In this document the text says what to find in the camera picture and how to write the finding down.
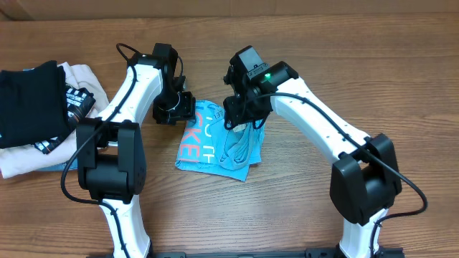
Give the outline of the black folded garment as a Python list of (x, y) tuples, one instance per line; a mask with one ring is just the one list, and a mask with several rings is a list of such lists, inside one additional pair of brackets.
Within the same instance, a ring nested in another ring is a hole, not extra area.
[(1, 71), (1, 147), (34, 144), (70, 132), (65, 71), (50, 60)]

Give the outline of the black white patterned garment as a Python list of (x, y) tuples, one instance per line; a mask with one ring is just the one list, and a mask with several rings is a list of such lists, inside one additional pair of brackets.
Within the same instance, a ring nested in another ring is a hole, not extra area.
[(65, 84), (67, 100), (67, 119), (70, 127), (68, 133), (35, 143), (33, 146), (43, 154), (50, 154), (56, 147), (63, 143), (77, 127), (77, 124), (85, 118), (95, 104), (94, 94), (86, 88), (77, 89), (72, 85)]

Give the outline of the light blue t-shirt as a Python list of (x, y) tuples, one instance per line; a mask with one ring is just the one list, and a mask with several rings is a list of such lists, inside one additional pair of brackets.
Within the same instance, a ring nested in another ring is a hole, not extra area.
[(175, 166), (245, 181), (251, 165), (260, 163), (265, 126), (256, 122), (224, 128), (224, 108), (208, 100), (196, 103), (196, 120), (186, 123)]

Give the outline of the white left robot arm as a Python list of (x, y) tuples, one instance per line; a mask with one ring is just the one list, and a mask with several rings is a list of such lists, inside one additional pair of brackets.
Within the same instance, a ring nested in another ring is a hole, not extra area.
[(127, 60), (126, 79), (112, 102), (76, 130), (78, 182), (87, 204), (103, 211), (113, 240), (112, 257), (152, 257), (143, 225), (140, 193), (146, 182), (141, 124), (149, 110), (161, 125), (195, 119), (196, 100), (185, 91), (180, 56), (135, 53)]

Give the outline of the beige folded garment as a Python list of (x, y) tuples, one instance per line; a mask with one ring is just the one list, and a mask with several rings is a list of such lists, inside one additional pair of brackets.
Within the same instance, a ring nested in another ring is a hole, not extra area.
[[(70, 65), (66, 62), (60, 65), (65, 71), (65, 81), (73, 87), (86, 88), (94, 94), (95, 104), (87, 115), (95, 118), (98, 113), (108, 106), (108, 97), (97, 77), (86, 64)], [(50, 154), (43, 154), (32, 145), (24, 145), (1, 150), (1, 174), (3, 178), (11, 178), (21, 174), (38, 171), (39, 168), (68, 162), (77, 150), (76, 132), (61, 143)]]

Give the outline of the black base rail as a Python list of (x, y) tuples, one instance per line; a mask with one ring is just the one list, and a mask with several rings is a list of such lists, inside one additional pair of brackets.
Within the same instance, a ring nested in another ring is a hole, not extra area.
[(302, 252), (253, 252), (253, 253), (203, 253), (187, 254), (185, 252), (149, 252), (147, 258), (339, 258), (345, 255), (334, 248), (311, 248)]

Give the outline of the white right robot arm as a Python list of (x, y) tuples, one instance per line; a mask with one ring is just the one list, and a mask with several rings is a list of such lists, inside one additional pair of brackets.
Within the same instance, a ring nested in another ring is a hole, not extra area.
[(380, 220), (401, 192), (392, 141), (370, 137), (324, 105), (285, 62), (273, 66), (232, 60), (224, 83), (235, 91), (224, 100), (231, 128), (247, 123), (258, 128), (271, 112), (297, 127), (331, 164), (330, 197), (344, 218), (335, 249), (308, 250), (307, 255), (334, 257), (403, 257), (402, 249), (381, 247)]

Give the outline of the blue denim garment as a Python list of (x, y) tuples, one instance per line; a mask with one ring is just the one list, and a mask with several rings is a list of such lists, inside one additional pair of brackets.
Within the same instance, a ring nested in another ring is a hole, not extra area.
[[(57, 165), (39, 168), (38, 171), (63, 171), (69, 162), (59, 163)], [(70, 170), (77, 169), (77, 159), (70, 163)]]

